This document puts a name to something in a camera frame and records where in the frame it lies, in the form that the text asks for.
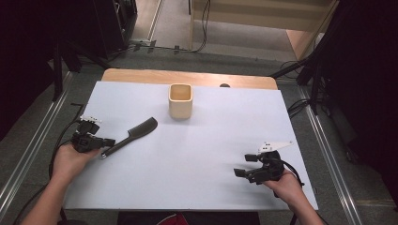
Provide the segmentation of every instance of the table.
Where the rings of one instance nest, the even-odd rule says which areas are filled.
[[[188,120],[174,120],[167,112],[169,84],[166,83],[187,81],[193,86],[192,116]],[[220,88],[219,83],[236,88]],[[247,86],[263,88],[243,88]],[[259,162],[246,162],[244,155],[256,154],[264,141],[292,141],[293,145],[280,151],[281,158],[298,170],[306,184],[303,190],[317,209],[282,95],[275,87],[275,81],[261,77],[106,70],[84,112],[103,121],[96,136],[120,142],[127,137],[128,129],[150,116],[159,125],[108,158],[92,160],[69,186],[64,207],[177,211],[288,209],[284,202],[273,197],[270,189],[235,177],[233,169],[260,167]]]
[[[286,29],[299,60],[319,33],[326,31],[338,3],[338,0],[212,0],[208,20]],[[202,20],[206,4],[207,0],[191,1],[190,48],[193,23]]]

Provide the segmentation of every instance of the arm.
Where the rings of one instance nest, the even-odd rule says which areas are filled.
[[[22,225],[56,224],[68,185],[99,151],[78,153],[71,144],[61,146],[54,160],[53,177]]]
[[[322,220],[304,195],[296,176],[288,170],[284,170],[279,181],[266,181],[264,185],[271,188],[296,214],[302,225],[323,224]]]

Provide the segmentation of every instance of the red object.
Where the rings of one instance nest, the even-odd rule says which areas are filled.
[[[187,220],[180,213],[171,215],[162,220],[158,225],[188,225]]]

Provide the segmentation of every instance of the black cloth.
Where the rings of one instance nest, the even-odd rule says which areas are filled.
[[[117,225],[156,225],[175,212],[120,212]],[[260,225],[257,212],[182,212],[189,225]]]
[[[0,141],[54,80],[51,38],[35,6],[0,1]]]

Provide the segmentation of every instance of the floor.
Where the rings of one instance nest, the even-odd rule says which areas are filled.
[[[157,11],[156,8],[160,3],[161,9]],[[131,39],[132,43],[149,44],[156,40],[156,46],[159,47],[174,48],[175,45],[180,48],[188,47],[190,19],[188,1],[137,0],[137,5],[139,10],[152,8],[153,12],[148,12],[147,18],[151,18],[150,15],[158,15],[159,18],[156,20],[156,26],[146,30],[144,28],[140,30],[138,22]],[[194,48],[202,42],[200,26],[200,22],[195,23]],[[281,68],[283,62],[294,60],[296,59],[284,30],[210,22],[207,29],[207,46],[203,54],[174,54],[170,51],[127,52],[116,58],[112,65],[116,68],[173,69],[267,76]],[[34,160],[30,164],[27,163],[30,169],[27,174],[23,174],[25,178],[19,184],[20,188],[17,192],[8,195],[11,199],[14,198],[14,201],[10,205],[2,205],[1,224],[11,224],[32,193],[47,182],[45,173],[48,158],[51,155],[48,149],[52,149],[59,131],[76,112],[76,109],[70,107],[69,104],[87,102],[95,82],[101,79],[102,72],[96,65],[85,65],[80,74],[67,75],[68,72],[65,71],[64,83],[69,83],[69,93],[66,94],[58,115],[48,130],[45,130],[46,138],[38,144],[39,150],[32,156]],[[297,87],[294,80],[288,78],[294,76],[297,76],[297,73],[291,72],[277,80],[286,108],[303,98],[302,90],[308,91],[308,87]],[[19,158],[22,158],[25,149],[32,145],[30,141],[35,136],[42,118],[51,107],[52,92],[53,89],[50,87],[38,97],[6,138],[0,142],[0,153],[2,153],[0,186],[4,187],[9,181]],[[346,159],[344,144],[336,133],[334,125],[322,111],[320,112],[317,119],[321,122],[328,138],[337,168],[343,174],[344,184],[356,205],[355,209],[358,211],[356,213],[360,216],[360,221],[352,222],[349,218],[349,213],[344,208],[343,200],[339,195],[340,187],[336,185],[327,157],[319,145],[319,137],[316,136],[314,125],[309,119],[311,112],[303,111],[292,119],[292,126],[313,183],[319,213],[329,224],[398,224],[398,214],[393,211],[394,204],[382,185],[379,175],[365,165],[353,164]],[[68,215],[71,218],[85,220],[89,224],[105,225],[115,224],[117,212],[70,211]],[[290,212],[259,212],[259,215],[261,224],[288,224],[291,218]]]

